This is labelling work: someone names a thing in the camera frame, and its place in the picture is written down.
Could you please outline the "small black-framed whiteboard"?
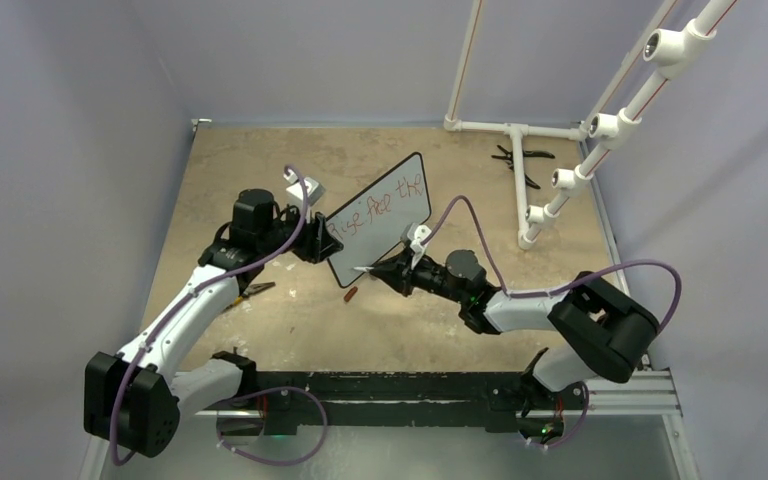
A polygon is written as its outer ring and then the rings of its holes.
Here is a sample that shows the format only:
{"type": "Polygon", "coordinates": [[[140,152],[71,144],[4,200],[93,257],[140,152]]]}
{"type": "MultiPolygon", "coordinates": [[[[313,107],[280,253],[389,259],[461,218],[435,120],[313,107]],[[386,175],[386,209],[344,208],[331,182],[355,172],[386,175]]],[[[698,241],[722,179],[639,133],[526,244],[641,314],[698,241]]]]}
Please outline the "small black-framed whiteboard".
{"type": "Polygon", "coordinates": [[[414,152],[328,216],[328,234],[342,244],[327,263],[340,288],[358,280],[362,266],[384,258],[405,228],[432,213],[424,158],[414,152]]]}

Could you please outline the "red marker cap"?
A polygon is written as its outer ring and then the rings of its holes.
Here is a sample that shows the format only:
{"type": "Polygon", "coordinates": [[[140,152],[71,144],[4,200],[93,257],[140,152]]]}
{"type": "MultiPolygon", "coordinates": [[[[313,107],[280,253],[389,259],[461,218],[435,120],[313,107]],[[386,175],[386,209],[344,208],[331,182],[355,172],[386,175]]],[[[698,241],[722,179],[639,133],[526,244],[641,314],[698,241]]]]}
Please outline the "red marker cap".
{"type": "Polygon", "coordinates": [[[348,290],[348,291],[345,293],[345,295],[343,296],[343,301],[344,301],[345,303],[349,303],[349,302],[351,301],[351,299],[352,299],[352,298],[355,296],[355,294],[357,293],[357,291],[358,291],[358,287],[357,287],[357,286],[353,286],[353,287],[351,287],[351,288],[350,288],[350,289],[349,289],[349,290],[348,290]]]}

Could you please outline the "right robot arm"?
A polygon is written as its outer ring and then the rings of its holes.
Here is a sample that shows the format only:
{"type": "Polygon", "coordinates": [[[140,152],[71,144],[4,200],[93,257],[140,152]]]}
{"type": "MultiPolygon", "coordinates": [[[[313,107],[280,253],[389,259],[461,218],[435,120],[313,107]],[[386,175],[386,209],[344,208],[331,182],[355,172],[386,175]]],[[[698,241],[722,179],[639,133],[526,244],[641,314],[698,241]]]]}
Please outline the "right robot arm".
{"type": "Polygon", "coordinates": [[[364,271],[404,296],[420,289],[458,304],[459,317],[477,334],[559,333],[564,345],[537,355],[521,381],[524,399],[536,407],[591,378],[627,382],[660,327],[645,307],[588,271],[559,293],[506,293],[488,280],[471,250],[455,250],[442,264],[405,250],[364,271]]]}

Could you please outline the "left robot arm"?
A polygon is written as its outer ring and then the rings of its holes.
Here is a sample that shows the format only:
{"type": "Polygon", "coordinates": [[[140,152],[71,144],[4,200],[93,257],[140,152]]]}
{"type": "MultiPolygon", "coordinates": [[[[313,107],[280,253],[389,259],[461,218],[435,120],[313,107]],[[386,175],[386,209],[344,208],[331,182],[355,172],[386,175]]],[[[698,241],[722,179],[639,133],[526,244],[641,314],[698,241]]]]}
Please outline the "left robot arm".
{"type": "Polygon", "coordinates": [[[179,367],[217,317],[243,300],[264,266],[291,252],[311,264],[341,251],[312,212],[322,188],[313,180],[290,185],[280,207],[264,189],[239,193],[230,221],[203,250],[185,286],[158,317],[116,353],[96,353],[84,374],[84,429],[108,441],[116,466],[132,456],[159,455],[182,420],[218,402],[244,409],[260,397],[254,361],[214,354],[188,373],[179,367]]]}

